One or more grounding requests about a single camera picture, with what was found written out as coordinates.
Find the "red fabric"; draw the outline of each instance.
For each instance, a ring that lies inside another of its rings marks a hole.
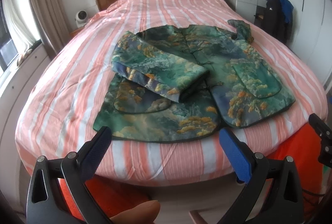
[[[301,187],[313,193],[320,193],[323,180],[323,164],[318,162],[320,138],[306,123],[292,137],[283,142],[279,148],[268,156],[271,159],[284,159],[290,155],[295,161],[301,181]],[[312,203],[317,197],[303,193]],[[309,214],[314,207],[304,200],[304,212]]]
[[[146,194],[133,185],[111,181],[97,175],[86,181],[85,185],[108,217],[150,200]],[[72,215],[83,220],[63,179],[60,180],[60,187]]]
[[[314,193],[320,193],[323,165],[317,160],[319,152],[320,138],[310,125],[306,123],[292,137],[283,142],[268,158],[282,160],[288,155],[292,156],[298,168],[302,188]],[[60,186],[71,213],[75,217],[82,219],[64,180],[60,181]],[[86,182],[86,186],[108,217],[117,215],[149,200],[147,195],[135,186],[111,181],[100,176],[94,176]],[[313,203],[318,201],[316,197],[304,195]],[[313,206],[304,201],[305,212],[310,212],[312,209]]]

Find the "beige curtain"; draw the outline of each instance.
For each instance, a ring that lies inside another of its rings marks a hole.
[[[53,58],[70,39],[62,0],[30,0],[30,3],[41,40]]]

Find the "human hand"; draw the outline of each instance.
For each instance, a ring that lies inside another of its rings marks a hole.
[[[147,201],[111,217],[111,220],[114,224],[152,224],[159,211],[160,203],[158,201]]]

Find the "striped bedsheet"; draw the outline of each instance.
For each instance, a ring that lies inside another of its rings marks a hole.
[[[242,19],[224,0],[119,0],[96,14],[51,62],[21,113],[16,144],[31,174],[36,158],[64,157],[92,139],[93,122],[114,76],[111,54],[129,30],[172,24],[218,26],[230,31],[228,19]],[[296,102],[291,108],[247,129],[237,137],[254,151],[274,151],[303,126],[311,113],[327,117],[327,100],[313,72],[285,45],[251,25],[253,46],[279,74]],[[159,186],[213,179],[232,171],[217,133],[197,141],[148,144],[112,142],[97,174],[131,184]]]

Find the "metal screw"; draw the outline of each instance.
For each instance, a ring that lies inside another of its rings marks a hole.
[[[74,157],[76,157],[76,152],[70,152],[70,153],[67,155],[67,157],[68,157],[69,159],[73,159]]]
[[[255,158],[262,159],[264,156],[262,153],[255,153]]]
[[[288,162],[293,162],[294,161],[294,159],[290,155],[286,156],[286,160]]]
[[[38,162],[43,162],[45,160],[45,156],[41,155],[40,157],[37,158]]]

